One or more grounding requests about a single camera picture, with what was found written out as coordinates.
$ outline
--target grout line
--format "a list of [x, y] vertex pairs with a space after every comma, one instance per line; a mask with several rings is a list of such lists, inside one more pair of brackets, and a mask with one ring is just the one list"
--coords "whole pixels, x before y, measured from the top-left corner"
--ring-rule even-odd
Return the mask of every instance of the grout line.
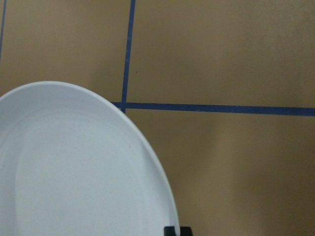
[[3, 1], [3, 12], [2, 12], [2, 22], [1, 22], [1, 32], [0, 32], [0, 62], [1, 62], [1, 53], [2, 53], [5, 11], [6, 11], [6, 0]]
[[129, 64], [130, 64], [132, 28], [133, 28], [135, 4], [136, 4], [136, 0], [131, 0], [131, 2], [130, 2], [130, 13], [129, 13], [129, 24], [128, 24], [128, 34], [127, 34], [127, 46], [126, 46], [126, 57], [125, 57], [123, 92], [122, 92], [122, 102], [121, 102], [121, 110], [122, 110], [123, 113], [126, 113], [126, 101], [127, 101], [128, 77], [129, 77]]
[[[118, 108], [120, 102], [113, 102]], [[237, 114], [260, 114], [280, 116], [315, 117], [315, 108], [302, 107], [257, 107], [257, 106], [227, 106], [227, 105], [197, 105], [197, 104], [160, 104], [160, 103], [125, 103], [125, 109], [218, 112]]]

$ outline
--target white plate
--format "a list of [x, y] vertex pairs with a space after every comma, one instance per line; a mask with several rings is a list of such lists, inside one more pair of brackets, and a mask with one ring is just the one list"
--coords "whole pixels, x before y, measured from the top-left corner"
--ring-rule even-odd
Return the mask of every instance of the white plate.
[[0, 98], [0, 236], [163, 236], [179, 222], [154, 151], [114, 105], [37, 82]]

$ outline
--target tan floor tile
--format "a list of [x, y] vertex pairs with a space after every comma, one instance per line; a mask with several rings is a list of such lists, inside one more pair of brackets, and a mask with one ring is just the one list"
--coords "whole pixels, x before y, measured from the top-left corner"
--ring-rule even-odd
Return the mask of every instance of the tan floor tile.
[[129, 4], [8, 1], [0, 94], [34, 81], [57, 80], [120, 101]]
[[315, 119], [127, 110], [195, 236], [315, 234]]
[[314, 107], [313, 1], [137, 1], [128, 101]]
[[4, 0], [0, 0], [0, 23], [2, 19], [2, 13], [3, 13], [3, 3], [4, 3]]

